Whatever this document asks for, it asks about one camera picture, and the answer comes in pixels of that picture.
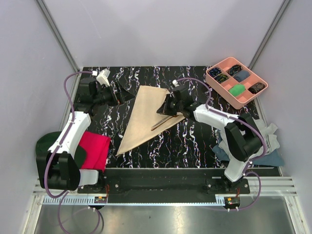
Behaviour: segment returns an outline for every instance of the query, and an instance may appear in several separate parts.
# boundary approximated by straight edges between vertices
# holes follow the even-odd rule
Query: fabric pile
[[[280,147],[277,136],[274,134],[277,130],[277,126],[271,123],[269,126],[265,124],[262,119],[253,119],[257,125],[261,135],[264,137],[264,140],[267,145],[267,151],[265,156],[253,161],[254,165],[263,165],[263,166],[283,166],[284,161],[280,157],[277,149]],[[220,161],[229,161],[233,155],[230,152],[229,146],[227,144],[225,132],[218,131],[218,142],[219,144],[213,147],[213,152]],[[263,152],[263,147],[256,153],[256,156],[260,156]]]

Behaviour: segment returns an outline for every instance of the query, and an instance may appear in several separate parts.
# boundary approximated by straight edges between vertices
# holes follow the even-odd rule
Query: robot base
[[[236,182],[230,182],[225,176],[221,178],[206,179],[206,188],[208,194],[250,194],[250,188],[247,179],[240,179]]]

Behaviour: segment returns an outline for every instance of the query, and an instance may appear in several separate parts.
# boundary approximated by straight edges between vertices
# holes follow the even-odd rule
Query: gray wall
[[[312,230],[312,1],[292,1],[254,71],[269,83],[260,97],[268,122],[279,127],[280,152]]]
[[[45,0],[78,66],[249,64],[282,0]]]
[[[0,1],[0,28],[0,233],[19,234],[38,177],[35,143],[58,130],[72,70],[34,0]]]

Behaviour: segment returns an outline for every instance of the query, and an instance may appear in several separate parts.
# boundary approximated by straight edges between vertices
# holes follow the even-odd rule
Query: pink tray
[[[231,77],[227,72],[228,70],[236,65],[239,64],[242,66],[243,70],[246,70],[249,72],[250,76],[247,77],[242,82],[238,82],[236,79]],[[209,71],[215,67],[218,67],[222,74],[225,74],[229,77],[228,80],[225,82],[219,84],[213,77],[209,75]],[[221,61],[220,63],[217,63],[215,66],[207,69],[206,71],[206,82],[209,84],[215,91],[217,91],[228,103],[230,103],[235,109],[240,109],[243,106],[245,106],[248,102],[254,100],[257,96],[259,96],[265,89],[268,88],[268,83],[265,82],[263,79],[261,79],[259,76],[257,76],[254,72],[249,70],[246,66],[244,66],[241,62],[239,62],[237,59],[233,57],[228,57],[225,60]],[[249,88],[256,84],[257,82],[260,82],[265,85],[265,88],[262,89],[260,92],[256,94],[252,94],[249,92]],[[229,89],[231,89],[236,84],[243,84],[246,88],[246,90],[234,97],[232,94],[229,93]]]

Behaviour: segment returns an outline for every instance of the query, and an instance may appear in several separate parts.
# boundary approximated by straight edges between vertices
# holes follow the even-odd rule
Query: rolled sock
[[[256,94],[258,92],[260,92],[262,89],[265,88],[265,85],[263,83],[256,83],[253,86],[251,86],[248,90],[252,93],[252,94]]]
[[[236,64],[229,69],[228,73],[230,74],[230,76],[234,76],[236,73],[240,72],[241,70],[243,70],[242,66],[239,64]]]
[[[218,76],[216,76],[214,79],[216,81],[218,81],[219,84],[221,84],[222,82],[226,81],[229,77],[225,74],[220,74]]]
[[[250,76],[248,71],[242,70],[238,73],[236,73],[233,78],[236,79],[238,82],[242,82],[244,79],[246,79],[248,76]]]
[[[231,89],[229,89],[230,94],[234,97],[242,94],[245,91],[245,86],[243,84],[234,85]]]
[[[208,74],[209,74],[211,77],[215,77],[215,76],[219,75],[220,73],[221,73],[221,70],[220,70],[220,68],[218,68],[218,67],[215,67],[215,68],[211,69],[211,70],[208,72]]]

